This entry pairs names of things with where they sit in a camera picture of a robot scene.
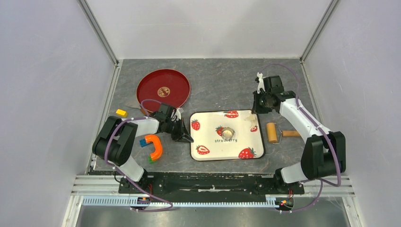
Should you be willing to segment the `dough trimmings scrap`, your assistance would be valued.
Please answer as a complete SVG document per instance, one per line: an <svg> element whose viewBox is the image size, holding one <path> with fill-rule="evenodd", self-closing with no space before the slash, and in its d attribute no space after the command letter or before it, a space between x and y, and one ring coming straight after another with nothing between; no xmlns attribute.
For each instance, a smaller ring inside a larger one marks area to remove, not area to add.
<svg viewBox="0 0 401 227"><path fill-rule="evenodd" d="M252 122L252 121L255 120L255 115L254 115L254 114L251 114L251 115L247 116L244 120L245 120L245 121Z"/></svg>

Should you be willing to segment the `white strawberry enamel tray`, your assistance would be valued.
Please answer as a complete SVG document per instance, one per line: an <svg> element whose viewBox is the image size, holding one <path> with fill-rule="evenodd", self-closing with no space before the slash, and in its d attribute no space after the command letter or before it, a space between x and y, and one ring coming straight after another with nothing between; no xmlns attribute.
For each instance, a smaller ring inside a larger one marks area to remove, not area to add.
<svg viewBox="0 0 401 227"><path fill-rule="evenodd" d="M251 110L196 112L190 117L191 157L196 161L257 159L265 154L259 116L252 122L244 119ZM222 128L230 127L235 135L221 137Z"/></svg>

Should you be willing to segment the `wooden dough roller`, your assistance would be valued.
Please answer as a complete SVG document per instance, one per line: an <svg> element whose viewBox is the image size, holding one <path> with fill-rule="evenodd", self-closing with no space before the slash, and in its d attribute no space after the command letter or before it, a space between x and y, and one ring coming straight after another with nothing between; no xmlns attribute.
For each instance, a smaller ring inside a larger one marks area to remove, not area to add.
<svg viewBox="0 0 401 227"><path fill-rule="evenodd" d="M271 144L279 144L283 137L300 137L300 134L297 131L282 131L276 123L269 122L266 124L267 134L268 134L268 142Z"/></svg>

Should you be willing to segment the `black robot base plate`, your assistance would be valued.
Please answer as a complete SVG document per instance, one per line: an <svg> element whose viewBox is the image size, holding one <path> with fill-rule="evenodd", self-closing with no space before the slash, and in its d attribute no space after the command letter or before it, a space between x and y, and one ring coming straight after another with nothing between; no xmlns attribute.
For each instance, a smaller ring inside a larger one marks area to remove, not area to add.
<svg viewBox="0 0 401 227"><path fill-rule="evenodd" d="M263 202L266 195L303 195L299 183L282 183L274 174L146 172L134 186L121 178L120 194L141 194L142 201L171 203Z"/></svg>

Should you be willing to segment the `small dough ball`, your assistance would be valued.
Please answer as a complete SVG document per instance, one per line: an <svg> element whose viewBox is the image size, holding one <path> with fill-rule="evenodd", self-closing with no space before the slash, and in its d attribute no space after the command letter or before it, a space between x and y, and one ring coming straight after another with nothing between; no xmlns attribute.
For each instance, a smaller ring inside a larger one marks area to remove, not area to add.
<svg viewBox="0 0 401 227"><path fill-rule="evenodd" d="M230 128L224 128L222 130L222 138L227 140L234 136L234 131Z"/></svg>

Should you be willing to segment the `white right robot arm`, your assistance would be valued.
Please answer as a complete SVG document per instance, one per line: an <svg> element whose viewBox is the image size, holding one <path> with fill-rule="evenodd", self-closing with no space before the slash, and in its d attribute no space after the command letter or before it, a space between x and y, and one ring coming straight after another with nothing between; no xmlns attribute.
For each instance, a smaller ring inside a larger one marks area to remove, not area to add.
<svg viewBox="0 0 401 227"><path fill-rule="evenodd" d="M286 118L305 142L300 162L280 168L275 173L273 187L279 193L287 192L292 183L323 180L337 176L337 182L327 184L339 187L341 174L346 170L346 140L342 132L333 132L317 121L303 106L293 91L286 91L280 76L264 77L257 73L257 90L253 92L254 114L276 111Z"/></svg>

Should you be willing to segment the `small metal cup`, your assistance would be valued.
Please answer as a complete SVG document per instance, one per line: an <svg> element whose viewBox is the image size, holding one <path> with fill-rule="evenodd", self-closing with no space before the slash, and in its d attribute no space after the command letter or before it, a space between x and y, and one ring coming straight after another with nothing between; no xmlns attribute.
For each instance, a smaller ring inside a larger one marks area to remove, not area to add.
<svg viewBox="0 0 401 227"><path fill-rule="evenodd" d="M221 130L221 137L224 140L230 140L234 137L235 131L230 127L222 128Z"/></svg>

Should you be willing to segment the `round red lacquer tray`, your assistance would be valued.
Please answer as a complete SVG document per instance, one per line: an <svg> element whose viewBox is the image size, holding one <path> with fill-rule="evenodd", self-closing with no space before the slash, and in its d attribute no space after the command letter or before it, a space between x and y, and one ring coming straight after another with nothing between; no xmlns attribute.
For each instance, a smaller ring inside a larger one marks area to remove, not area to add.
<svg viewBox="0 0 401 227"><path fill-rule="evenodd" d="M188 100L191 85L187 77L173 69L160 69L146 75L136 89L138 102L143 102L147 111L157 111L161 103L175 108Z"/></svg>

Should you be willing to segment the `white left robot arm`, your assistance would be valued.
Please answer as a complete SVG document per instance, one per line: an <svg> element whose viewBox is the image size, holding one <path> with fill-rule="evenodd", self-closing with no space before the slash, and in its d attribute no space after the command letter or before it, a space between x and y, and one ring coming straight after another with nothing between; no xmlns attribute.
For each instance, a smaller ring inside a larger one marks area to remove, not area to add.
<svg viewBox="0 0 401 227"><path fill-rule="evenodd" d="M146 170L138 165L131 152L136 137L158 133L170 134L175 142L194 142L178 110L161 103L159 109L149 116L109 116L92 145L92 153L131 179L130 186L135 192L143 193L148 188L148 180L143 177Z"/></svg>

